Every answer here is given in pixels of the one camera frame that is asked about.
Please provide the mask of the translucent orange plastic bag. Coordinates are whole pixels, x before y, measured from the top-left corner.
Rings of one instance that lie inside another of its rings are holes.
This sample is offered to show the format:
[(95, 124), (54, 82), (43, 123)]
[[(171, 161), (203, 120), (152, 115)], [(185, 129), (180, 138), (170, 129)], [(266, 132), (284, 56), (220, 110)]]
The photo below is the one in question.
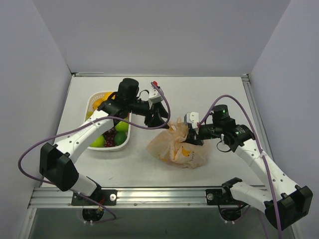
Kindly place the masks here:
[(186, 143), (188, 128), (180, 118), (170, 121), (168, 126), (147, 145), (151, 156), (179, 168), (194, 169), (207, 163), (208, 145)]

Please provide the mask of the yellow fake bell pepper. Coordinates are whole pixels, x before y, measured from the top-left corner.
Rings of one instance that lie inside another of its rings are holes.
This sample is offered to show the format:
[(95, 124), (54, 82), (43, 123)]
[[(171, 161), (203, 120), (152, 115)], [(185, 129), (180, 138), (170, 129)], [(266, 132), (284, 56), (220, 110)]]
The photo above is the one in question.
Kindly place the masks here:
[(115, 92), (106, 92), (103, 97), (102, 100), (106, 101), (107, 99), (114, 99), (115, 98), (116, 93)]

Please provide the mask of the white perforated plastic basket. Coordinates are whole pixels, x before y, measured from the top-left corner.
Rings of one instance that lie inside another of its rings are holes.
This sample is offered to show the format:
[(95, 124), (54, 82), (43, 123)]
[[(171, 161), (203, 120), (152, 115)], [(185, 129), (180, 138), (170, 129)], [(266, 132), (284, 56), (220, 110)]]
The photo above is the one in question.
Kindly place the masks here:
[[(88, 100), (85, 121), (91, 117), (93, 111), (97, 108), (97, 104), (102, 100), (106, 100), (112, 93), (110, 92), (97, 92)], [(93, 151), (119, 151), (122, 150), (128, 143), (131, 133), (131, 125), (125, 122), (117, 122), (113, 120), (114, 126), (110, 130), (104, 132), (98, 137), (88, 149)]]

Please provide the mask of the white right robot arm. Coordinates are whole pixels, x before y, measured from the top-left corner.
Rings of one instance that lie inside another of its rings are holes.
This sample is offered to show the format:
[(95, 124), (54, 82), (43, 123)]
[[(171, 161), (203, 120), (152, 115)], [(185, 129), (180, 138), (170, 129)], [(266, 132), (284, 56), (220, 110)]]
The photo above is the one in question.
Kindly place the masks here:
[(224, 197), (258, 209), (276, 229), (286, 229), (305, 217), (313, 198), (310, 188), (300, 187), (264, 150), (259, 149), (253, 132), (229, 116), (227, 105), (214, 106), (211, 115), (212, 123), (202, 125), (198, 113), (190, 112), (184, 116), (188, 126), (186, 142), (203, 145), (205, 140), (219, 138), (243, 159), (266, 187), (266, 191), (262, 191), (235, 177), (222, 184)]

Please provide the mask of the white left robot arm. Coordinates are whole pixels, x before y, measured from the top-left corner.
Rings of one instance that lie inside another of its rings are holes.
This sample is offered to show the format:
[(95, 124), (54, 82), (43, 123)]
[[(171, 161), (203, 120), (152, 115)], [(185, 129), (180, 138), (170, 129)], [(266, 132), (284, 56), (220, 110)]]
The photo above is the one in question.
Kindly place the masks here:
[(44, 144), (40, 150), (40, 174), (61, 191), (71, 190), (86, 197), (95, 194), (98, 183), (81, 175), (75, 162), (98, 137), (116, 122), (125, 121), (129, 114), (144, 116), (142, 129), (168, 127), (170, 107), (157, 83), (151, 83), (146, 101), (138, 98), (138, 92), (138, 81), (124, 78), (117, 91), (101, 102), (79, 128), (63, 133), (65, 138), (55, 144)]

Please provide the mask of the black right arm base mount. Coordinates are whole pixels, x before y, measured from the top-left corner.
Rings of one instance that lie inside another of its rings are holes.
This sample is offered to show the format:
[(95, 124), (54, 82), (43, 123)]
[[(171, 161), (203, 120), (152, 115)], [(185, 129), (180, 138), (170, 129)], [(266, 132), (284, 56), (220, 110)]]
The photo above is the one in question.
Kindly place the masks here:
[(228, 197), (225, 193), (222, 192), (221, 188), (211, 188), (205, 190), (206, 203), (210, 206), (244, 206), (247, 203)]

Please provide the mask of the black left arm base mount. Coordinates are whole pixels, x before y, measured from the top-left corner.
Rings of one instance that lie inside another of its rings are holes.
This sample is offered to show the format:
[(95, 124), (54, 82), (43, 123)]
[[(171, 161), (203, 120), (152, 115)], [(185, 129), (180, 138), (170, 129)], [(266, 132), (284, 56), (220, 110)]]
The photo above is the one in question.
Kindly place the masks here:
[[(104, 205), (104, 206), (114, 206), (116, 205), (117, 201), (117, 193), (118, 191), (115, 189), (101, 189), (99, 192), (94, 192), (88, 198)], [(73, 193), (72, 206), (93, 206), (96, 204), (92, 203), (91, 201), (84, 199), (81, 196), (78, 196), (76, 193)]]

